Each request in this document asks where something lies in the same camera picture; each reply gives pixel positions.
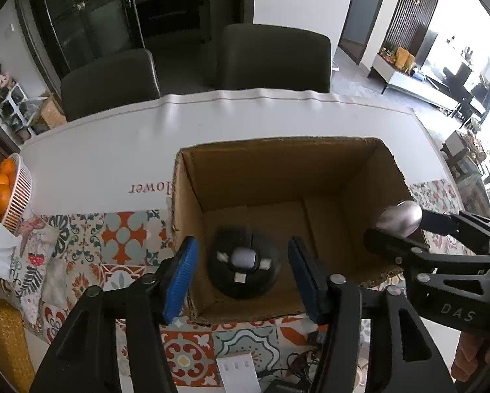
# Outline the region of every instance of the basket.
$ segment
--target basket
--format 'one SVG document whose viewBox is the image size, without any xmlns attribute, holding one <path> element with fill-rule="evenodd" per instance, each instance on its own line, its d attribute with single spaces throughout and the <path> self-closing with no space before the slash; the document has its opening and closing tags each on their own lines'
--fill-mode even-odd
<svg viewBox="0 0 490 393">
<path fill-rule="evenodd" d="M 3 215 L 1 224 L 8 231 L 15 234 L 23 212 L 27 209 L 30 197 L 32 196 L 32 174 L 23 162 L 23 157 L 19 153 L 13 153 L 11 158 L 16 164 L 16 180 L 12 188 L 12 195 L 7 210 Z"/>
</svg>

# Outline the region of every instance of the white power adapter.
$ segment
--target white power adapter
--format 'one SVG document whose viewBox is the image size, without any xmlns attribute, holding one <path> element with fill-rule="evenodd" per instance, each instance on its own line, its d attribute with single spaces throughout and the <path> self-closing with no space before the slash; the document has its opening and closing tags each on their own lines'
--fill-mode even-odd
<svg viewBox="0 0 490 393">
<path fill-rule="evenodd" d="M 221 356 L 216 363 L 225 392 L 261 393 L 250 352 Z"/>
</svg>

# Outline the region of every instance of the slatted wood panel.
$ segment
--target slatted wood panel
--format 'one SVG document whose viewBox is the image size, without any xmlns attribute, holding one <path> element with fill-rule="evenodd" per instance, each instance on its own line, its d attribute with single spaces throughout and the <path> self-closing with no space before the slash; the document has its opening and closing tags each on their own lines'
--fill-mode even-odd
<svg viewBox="0 0 490 393">
<path fill-rule="evenodd" d="M 391 42 L 416 56 L 427 33 L 438 0 L 398 0 L 384 42 Z"/>
</svg>

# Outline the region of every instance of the basket of oranges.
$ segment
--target basket of oranges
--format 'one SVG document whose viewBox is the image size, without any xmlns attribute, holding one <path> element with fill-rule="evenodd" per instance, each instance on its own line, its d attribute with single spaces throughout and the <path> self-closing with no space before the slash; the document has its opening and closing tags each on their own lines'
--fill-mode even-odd
<svg viewBox="0 0 490 393">
<path fill-rule="evenodd" d="M 18 228 L 21 216 L 32 196 L 32 174 L 18 153 L 0 164 L 0 221 L 11 233 Z"/>
</svg>

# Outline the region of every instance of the metal screw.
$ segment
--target metal screw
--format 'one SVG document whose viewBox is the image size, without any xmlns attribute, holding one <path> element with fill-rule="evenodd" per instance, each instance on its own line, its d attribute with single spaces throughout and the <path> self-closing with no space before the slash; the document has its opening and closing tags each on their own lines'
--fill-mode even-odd
<svg viewBox="0 0 490 393">
<path fill-rule="evenodd" d="M 144 274 L 142 277 L 141 277 L 141 282 L 146 284 L 146 285 L 149 285 L 151 283 L 154 283 L 156 282 L 156 276 L 154 273 L 147 273 L 147 274 Z"/>
<path fill-rule="evenodd" d="M 397 287 L 396 285 L 389 285 L 387 287 L 387 292 L 390 295 L 400 295 L 402 293 L 402 290 L 400 287 Z"/>
<path fill-rule="evenodd" d="M 418 282 L 427 283 L 430 281 L 430 275 L 427 273 L 419 273 L 418 276 L 416 276 L 416 279 Z"/>
<path fill-rule="evenodd" d="M 346 282 L 346 279 L 343 275 L 335 273 L 330 276 L 330 282 L 341 285 Z"/>
<path fill-rule="evenodd" d="M 102 288 L 99 285 L 93 285 L 92 287 L 87 289 L 87 295 L 89 297 L 95 297 L 102 291 Z"/>
</svg>

